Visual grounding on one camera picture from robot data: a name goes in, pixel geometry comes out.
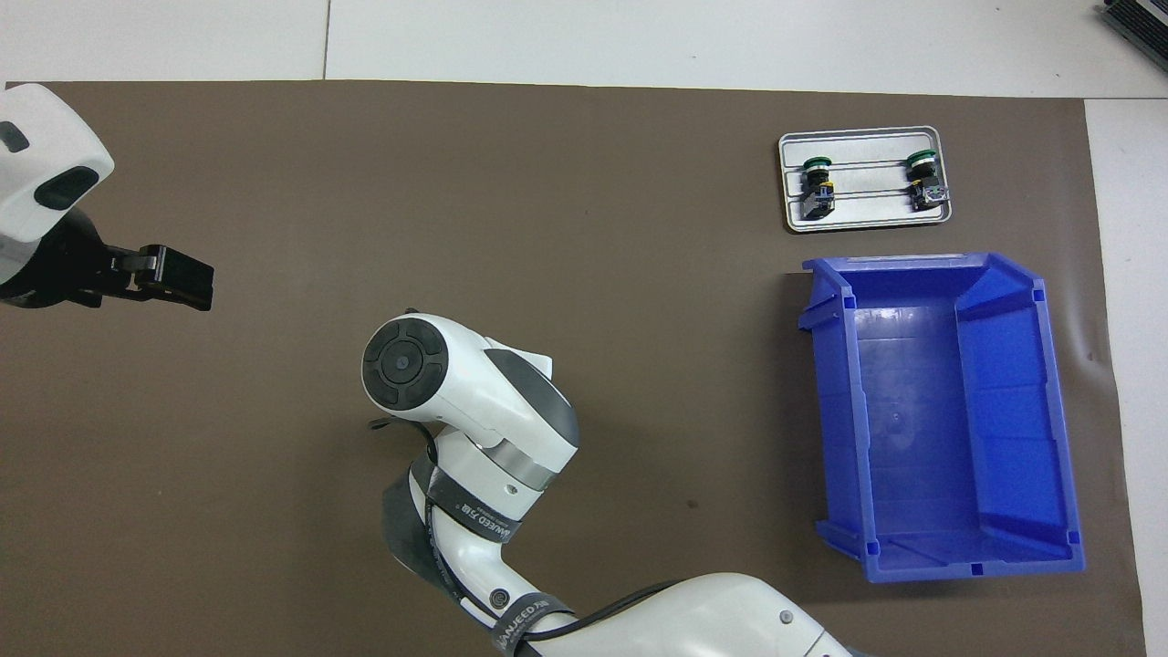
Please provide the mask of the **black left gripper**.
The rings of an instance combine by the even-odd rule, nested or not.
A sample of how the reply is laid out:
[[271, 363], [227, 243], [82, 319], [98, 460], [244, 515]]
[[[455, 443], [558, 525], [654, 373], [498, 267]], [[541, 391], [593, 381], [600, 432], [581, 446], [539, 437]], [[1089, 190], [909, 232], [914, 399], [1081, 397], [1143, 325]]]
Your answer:
[[120, 260], [130, 254], [128, 249], [106, 245], [83, 210], [67, 210], [25, 267], [4, 282], [1, 299], [26, 310], [62, 302], [100, 307], [104, 297], [141, 302], [146, 293], [202, 312], [213, 310], [213, 267], [171, 245], [142, 245], [135, 254], [141, 260], [135, 265], [141, 293], [130, 290], [132, 275], [120, 267]]

